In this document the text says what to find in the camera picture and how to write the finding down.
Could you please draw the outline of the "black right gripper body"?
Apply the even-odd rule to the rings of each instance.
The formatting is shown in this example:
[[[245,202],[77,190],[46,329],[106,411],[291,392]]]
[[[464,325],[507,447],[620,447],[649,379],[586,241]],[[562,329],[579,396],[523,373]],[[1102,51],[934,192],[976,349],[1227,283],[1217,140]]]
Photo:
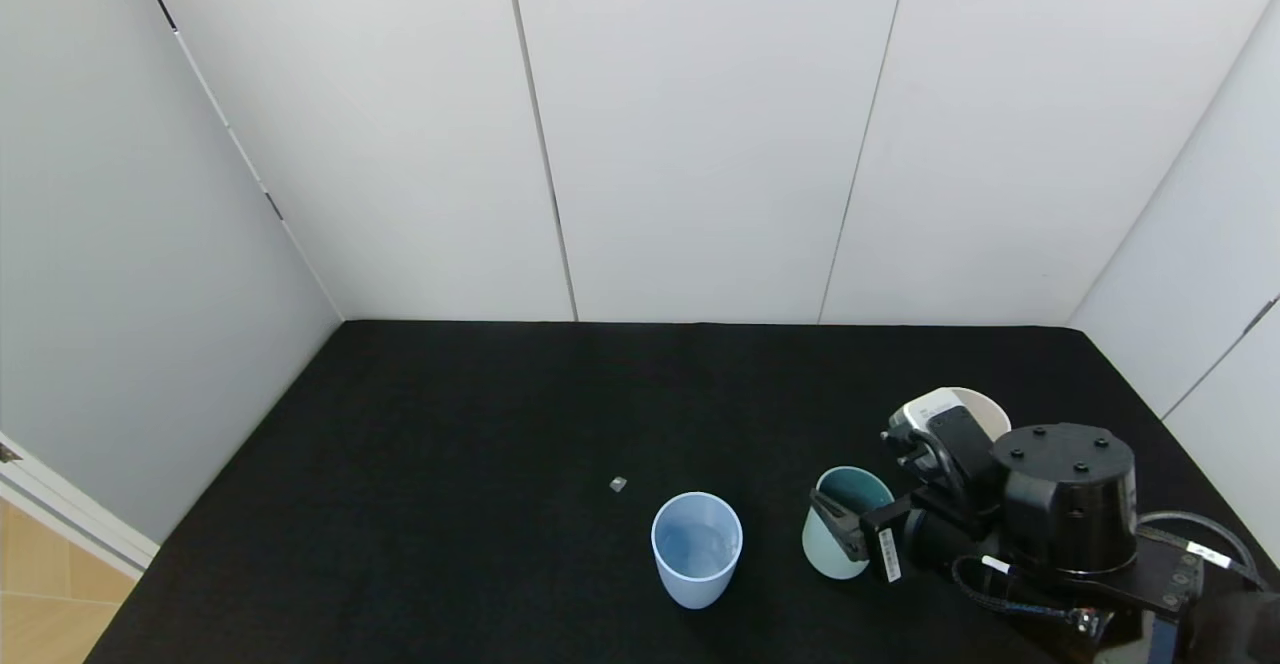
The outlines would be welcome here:
[[[950,576],[964,555],[997,555],[995,528],[965,516],[951,496],[908,494],[860,516],[869,558],[886,583],[916,574]]]

